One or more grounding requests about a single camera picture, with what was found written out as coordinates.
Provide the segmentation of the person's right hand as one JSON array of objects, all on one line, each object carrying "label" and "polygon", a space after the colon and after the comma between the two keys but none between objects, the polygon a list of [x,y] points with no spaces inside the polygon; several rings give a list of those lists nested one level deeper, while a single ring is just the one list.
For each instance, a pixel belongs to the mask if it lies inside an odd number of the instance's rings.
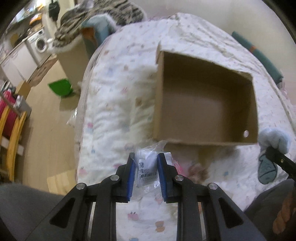
[{"label": "person's right hand", "polygon": [[287,224],[295,214],[295,191],[291,191],[284,199],[281,209],[273,222],[273,232],[276,235],[287,230]]}]

